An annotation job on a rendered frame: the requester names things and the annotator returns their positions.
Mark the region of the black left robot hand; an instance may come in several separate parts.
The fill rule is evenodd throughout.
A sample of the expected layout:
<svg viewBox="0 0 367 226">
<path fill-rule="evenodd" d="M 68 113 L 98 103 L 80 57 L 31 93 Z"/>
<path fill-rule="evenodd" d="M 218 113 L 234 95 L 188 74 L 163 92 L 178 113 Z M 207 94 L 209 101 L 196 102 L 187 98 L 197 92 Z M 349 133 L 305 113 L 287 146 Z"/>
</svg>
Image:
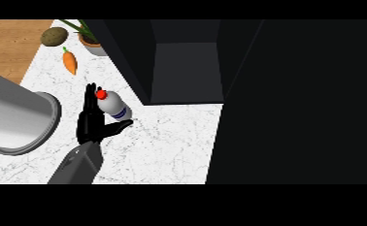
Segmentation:
<svg viewBox="0 0 367 226">
<path fill-rule="evenodd" d="M 105 113 L 98 107 L 96 92 L 102 87 L 92 82 L 86 85 L 83 110 L 79 114 L 76 137 L 83 145 L 88 142 L 99 143 L 105 138 L 122 133 L 123 129 L 133 124 L 128 119 L 111 124 L 105 123 Z"/>
</svg>

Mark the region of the white red-capped water bottle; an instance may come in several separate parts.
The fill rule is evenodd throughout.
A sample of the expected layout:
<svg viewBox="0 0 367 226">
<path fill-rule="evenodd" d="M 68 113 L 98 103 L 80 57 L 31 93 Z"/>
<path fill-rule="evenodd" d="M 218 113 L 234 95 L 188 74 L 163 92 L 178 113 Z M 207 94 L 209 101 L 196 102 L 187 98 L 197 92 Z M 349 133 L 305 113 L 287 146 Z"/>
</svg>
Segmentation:
<svg viewBox="0 0 367 226">
<path fill-rule="evenodd" d="M 98 98 L 99 109 L 117 121 L 123 121 L 132 118 L 132 110 L 116 92 L 107 90 L 98 90 L 96 98 Z"/>
</svg>

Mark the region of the dark grey open cabinet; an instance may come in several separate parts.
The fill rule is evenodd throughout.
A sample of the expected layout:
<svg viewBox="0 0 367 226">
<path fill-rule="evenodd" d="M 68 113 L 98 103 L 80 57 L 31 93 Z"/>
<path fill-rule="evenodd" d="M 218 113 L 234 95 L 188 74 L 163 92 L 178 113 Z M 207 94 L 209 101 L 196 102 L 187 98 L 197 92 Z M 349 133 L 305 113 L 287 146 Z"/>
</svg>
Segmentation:
<svg viewBox="0 0 367 226">
<path fill-rule="evenodd" d="M 259 19 L 89 19 L 86 25 L 144 105 L 225 102 Z"/>
</svg>

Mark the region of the dark grey cabinet door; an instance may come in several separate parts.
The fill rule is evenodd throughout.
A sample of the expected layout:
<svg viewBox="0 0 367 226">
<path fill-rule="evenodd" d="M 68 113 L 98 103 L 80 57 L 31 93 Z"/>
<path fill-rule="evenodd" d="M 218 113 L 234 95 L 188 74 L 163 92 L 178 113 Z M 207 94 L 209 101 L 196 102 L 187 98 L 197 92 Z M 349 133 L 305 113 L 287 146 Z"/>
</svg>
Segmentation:
<svg viewBox="0 0 367 226">
<path fill-rule="evenodd" d="M 367 19 L 264 22 L 206 181 L 367 183 Z"/>
</svg>

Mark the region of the large grey metal pot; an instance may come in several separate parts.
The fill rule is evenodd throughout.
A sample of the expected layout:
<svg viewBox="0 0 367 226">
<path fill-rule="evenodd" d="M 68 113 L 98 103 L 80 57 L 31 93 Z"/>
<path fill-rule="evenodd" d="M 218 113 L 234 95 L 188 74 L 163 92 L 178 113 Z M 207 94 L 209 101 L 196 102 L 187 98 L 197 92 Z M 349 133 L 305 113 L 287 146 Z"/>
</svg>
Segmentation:
<svg viewBox="0 0 367 226">
<path fill-rule="evenodd" d="M 0 77 L 0 154 L 22 155 L 49 140 L 62 105 L 48 92 L 33 92 Z"/>
</svg>

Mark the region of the orange carrot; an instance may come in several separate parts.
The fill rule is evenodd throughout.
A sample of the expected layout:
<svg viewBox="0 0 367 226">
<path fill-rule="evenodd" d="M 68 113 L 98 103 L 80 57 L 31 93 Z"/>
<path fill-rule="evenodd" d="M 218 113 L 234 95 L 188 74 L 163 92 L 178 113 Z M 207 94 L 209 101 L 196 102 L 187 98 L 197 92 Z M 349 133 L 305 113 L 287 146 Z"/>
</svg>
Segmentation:
<svg viewBox="0 0 367 226">
<path fill-rule="evenodd" d="M 70 73 L 74 75 L 77 71 L 77 60 L 74 54 L 67 49 L 64 49 L 64 64 Z"/>
</svg>

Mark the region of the potted green plant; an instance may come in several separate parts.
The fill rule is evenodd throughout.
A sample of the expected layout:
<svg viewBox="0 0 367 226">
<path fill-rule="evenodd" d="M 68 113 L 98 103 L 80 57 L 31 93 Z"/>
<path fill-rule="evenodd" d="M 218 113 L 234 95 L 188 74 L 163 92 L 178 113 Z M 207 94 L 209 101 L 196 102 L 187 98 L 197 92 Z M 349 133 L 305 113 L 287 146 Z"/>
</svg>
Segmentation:
<svg viewBox="0 0 367 226">
<path fill-rule="evenodd" d="M 79 37 L 79 41 L 83 44 L 88 51 L 96 56 L 107 56 L 107 52 L 102 48 L 101 42 L 98 41 L 95 34 L 83 19 L 79 20 L 80 25 L 76 25 L 68 20 L 62 19 L 62 23 L 74 29 Z"/>
</svg>

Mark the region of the brown potato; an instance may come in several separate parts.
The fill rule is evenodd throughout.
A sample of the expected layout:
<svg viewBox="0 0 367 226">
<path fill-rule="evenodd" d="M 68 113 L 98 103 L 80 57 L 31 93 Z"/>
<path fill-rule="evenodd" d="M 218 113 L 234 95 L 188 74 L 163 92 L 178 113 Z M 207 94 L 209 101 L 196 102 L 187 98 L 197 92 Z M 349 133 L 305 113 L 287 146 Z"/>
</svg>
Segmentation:
<svg viewBox="0 0 367 226">
<path fill-rule="evenodd" d="M 68 35 L 64 27 L 52 27 L 43 32 L 40 42 L 46 47 L 56 47 L 65 42 Z"/>
</svg>

